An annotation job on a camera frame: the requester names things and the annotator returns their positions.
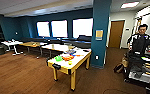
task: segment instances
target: teal wall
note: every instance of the teal wall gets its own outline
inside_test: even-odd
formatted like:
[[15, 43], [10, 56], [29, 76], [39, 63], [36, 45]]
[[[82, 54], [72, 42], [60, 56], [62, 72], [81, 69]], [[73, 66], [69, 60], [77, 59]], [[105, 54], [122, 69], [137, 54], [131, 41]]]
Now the teal wall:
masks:
[[3, 15], [0, 15], [0, 25], [5, 40], [19, 40], [23, 36], [20, 20], [18, 18], [4, 17]]
[[[62, 13], [54, 13], [54, 14], [49, 14], [49, 15], [42, 15], [42, 16], [36, 16], [34, 18], [33, 25], [36, 27], [36, 23], [40, 21], [48, 21], [51, 23], [51, 21], [55, 20], [67, 20], [68, 21], [68, 37], [72, 38], [73, 37], [73, 20], [74, 19], [80, 19], [80, 18], [92, 18], [93, 17], [93, 9], [83, 9], [83, 10], [75, 10], [75, 11], [69, 11], [69, 12], [62, 12]], [[34, 28], [34, 33], [38, 37], [37, 34], [37, 28]]]
[[[91, 66], [104, 67], [106, 41], [109, 23], [110, 5], [112, 0], [94, 0], [93, 3], [93, 36], [91, 43]], [[103, 30], [102, 40], [96, 40], [96, 30]]]
[[67, 20], [68, 21], [68, 37], [73, 37], [73, 19], [79, 18], [92, 18], [93, 9], [82, 9], [62, 13], [54, 13], [42, 16], [25, 16], [25, 17], [4, 17], [0, 15], [0, 24], [5, 36], [5, 40], [11, 40], [12, 38], [20, 40], [22, 37], [38, 38], [38, 32], [36, 24], [37, 22], [48, 21], [51, 24], [53, 20]]

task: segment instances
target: paper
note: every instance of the paper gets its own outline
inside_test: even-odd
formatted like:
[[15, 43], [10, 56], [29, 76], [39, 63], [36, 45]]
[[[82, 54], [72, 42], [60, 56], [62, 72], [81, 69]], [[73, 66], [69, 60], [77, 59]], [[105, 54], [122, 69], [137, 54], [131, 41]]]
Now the paper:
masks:
[[102, 40], [103, 30], [96, 30], [96, 40]]

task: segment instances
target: window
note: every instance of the window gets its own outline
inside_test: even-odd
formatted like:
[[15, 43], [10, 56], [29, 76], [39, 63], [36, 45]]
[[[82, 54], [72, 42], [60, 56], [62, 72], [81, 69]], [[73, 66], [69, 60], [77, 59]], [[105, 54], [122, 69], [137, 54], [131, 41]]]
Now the window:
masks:
[[50, 37], [49, 22], [37, 22], [38, 36]]
[[92, 36], [93, 18], [73, 20], [73, 37], [79, 35]]
[[53, 37], [67, 37], [67, 21], [52, 21]]

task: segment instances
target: wooden door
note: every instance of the wooden door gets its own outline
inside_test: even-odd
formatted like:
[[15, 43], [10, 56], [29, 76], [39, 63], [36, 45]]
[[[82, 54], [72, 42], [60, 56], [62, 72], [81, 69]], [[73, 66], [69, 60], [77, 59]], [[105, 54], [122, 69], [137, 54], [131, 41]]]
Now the wooden door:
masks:
[[120, 48], [124, 22], [125, 21], [111, 21], [108, 47]]

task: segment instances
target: cable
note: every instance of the cable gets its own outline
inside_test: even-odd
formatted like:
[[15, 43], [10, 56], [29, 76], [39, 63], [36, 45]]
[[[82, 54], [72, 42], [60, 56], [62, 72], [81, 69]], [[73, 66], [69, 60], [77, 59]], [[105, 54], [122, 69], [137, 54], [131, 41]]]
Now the cable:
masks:
[[124, 91], [118, 90], [118, 89], [106, 89], [106, 90], [103, 92], [103, 94], [104, 94], [106, 91], [108, 91], [108, 90], [116, 90], [116, 91], [120, 91], [120, 92], [123, 92], [123, 93], [126, 93], [126, 94], [130, 94], [130, 93], [127, 93], [127, 92], [124, 92]]

